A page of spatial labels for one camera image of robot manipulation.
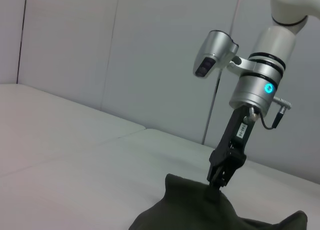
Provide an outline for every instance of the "label sticker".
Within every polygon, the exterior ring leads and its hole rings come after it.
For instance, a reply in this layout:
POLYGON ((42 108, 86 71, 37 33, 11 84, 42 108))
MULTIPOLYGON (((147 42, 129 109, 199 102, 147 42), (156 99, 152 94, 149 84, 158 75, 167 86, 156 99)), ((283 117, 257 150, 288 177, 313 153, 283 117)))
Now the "label sticker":
POLYGON ((236 134, 236 136, 239 137, 239 138, 243 138, 244 135, 245 135, 245 132, 247 130, 247 127, 248 127, 247 124, 241 123, 240 128, 239 128, 238 133, 236 134))

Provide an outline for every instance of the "black cable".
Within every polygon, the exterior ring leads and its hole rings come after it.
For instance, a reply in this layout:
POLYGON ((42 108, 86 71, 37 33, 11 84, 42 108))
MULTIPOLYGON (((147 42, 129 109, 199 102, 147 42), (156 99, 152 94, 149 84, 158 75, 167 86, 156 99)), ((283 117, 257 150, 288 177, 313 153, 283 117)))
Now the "black cable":
POLYGON ((264 116, 262 115, 261 111, 259 112, 259 114, 260 114, 261 122, 262 122, 262 125, 264 126, 264 128, 268 129, 268 130, 274 129, 273 127, 269 128, 269 127, 266 126, 266 123, 265 123, 265 120, 264 120, 264 116))

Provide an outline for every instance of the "white wall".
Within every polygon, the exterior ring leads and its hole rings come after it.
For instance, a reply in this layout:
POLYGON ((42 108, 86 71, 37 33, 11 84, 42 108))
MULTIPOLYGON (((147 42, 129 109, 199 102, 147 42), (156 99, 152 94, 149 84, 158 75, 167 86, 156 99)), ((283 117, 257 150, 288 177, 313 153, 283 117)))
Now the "white wall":
POLYGON ((118 0, 27 0, 19 83, 99 109, 118 0))
MULTIPOLYGON (((247 58, 260 31, 272 24, 269 0, 243 0, 234 26, 233 39, 239 44, 239 55, 247 58)), ((310 18, 297 36, 297 43, 287 65, 277 96, 290 101, 278 128, 265 130, 257 122, 245 153, 264 165, 320 183, 320 95, 318 91, 320 21, 310 18)), ((229 100, 238 78, 225 71, 206 137, 206 145, 217 146, 232 114, 229 100)), ((278 111, 273 105, 266 122, 271 125, 278 111)))
POLYGON ((0 0, 0 84, 16 83, 25 0, 0 0))
POLYGON ((102 109, 201 142, 217 74, 192 75, 210 30, 229 31, 237 0, 119 0, 102 109))

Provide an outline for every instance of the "black ring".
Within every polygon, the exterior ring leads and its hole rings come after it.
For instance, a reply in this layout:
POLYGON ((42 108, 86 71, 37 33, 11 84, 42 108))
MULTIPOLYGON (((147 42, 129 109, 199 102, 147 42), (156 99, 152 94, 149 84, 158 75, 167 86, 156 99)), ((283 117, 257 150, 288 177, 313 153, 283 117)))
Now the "black ring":
POLYGON ((281 78, 284 76, 284 73, 283 73, 282 69, 281 69, 279 66, 277 66, 276 64, 273 64, 273 63, 271 63, 271 62, 269 62, 269 61, 266 61, 266 60, 264 60, 264 59, 251 59, 250 61, 254 61, 254 62, 257 62, 257 63, 260 63, 260 64, 269 65, 269 66, 271 66, 273 69, 275 69, 276 71, 279 72, 279 74, 281 75, 281 78))
POLYGON ((308 16, 306 15, 302 20, 300 20, 300 21, 298 21, 298 22, 296 22, 296 23, 292 23, 292 24, 280 23, 280 22, 276 21, 273 16, 272 16, 272 19, 273 19, 273 21, 274 21, 275 23, 277 23, 278 25, 282 25, 282 26, 295 26, 295 25, 297 25, 297 24, 300 24, 300 23, 304 22, 304 20, 305 20, 307 17, 308 17, 308 16))
POLYGON ((263 74, 259 74, 256 72, 247 72, 247 73, 243 73, 240 77, 243 77, 243 76, 254 76, 254 77, 265 79, 266 81, 273 84, 276 89, 278 89, 278 84, 273 79, 271 79, 263 74))
POLYGON ((274 59, 275 61, 279 62, 279 64, 281 64, 284 68, 284 70, 286 70, 286 64, 285 62, 280 59, 279 57, 276 57, 273 54, 269 54, 269 53, 264 53, 264 52, 256 52, 256 53, 252 53, 249 58, 254 57, 254 56, 264 56, 264 57, 268 57, 270 59, 274 59))

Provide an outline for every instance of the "white tabletop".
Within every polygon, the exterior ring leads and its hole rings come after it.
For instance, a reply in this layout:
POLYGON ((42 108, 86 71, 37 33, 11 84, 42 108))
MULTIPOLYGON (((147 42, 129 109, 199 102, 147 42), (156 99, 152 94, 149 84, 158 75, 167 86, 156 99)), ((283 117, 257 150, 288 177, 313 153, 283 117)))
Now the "white tabletop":
POLYGON ((23 85, 0 85, 0 176, 145 129, 23 85))
MULTIPOLYGON (((125 230, 172 173, 206 183, 212 149, 143 130, 0 178, 6 230, 125 230)), ((278 223, 298 210, 320 226, 320 186, 247 161, 224 193, 240 217, 278 223)))

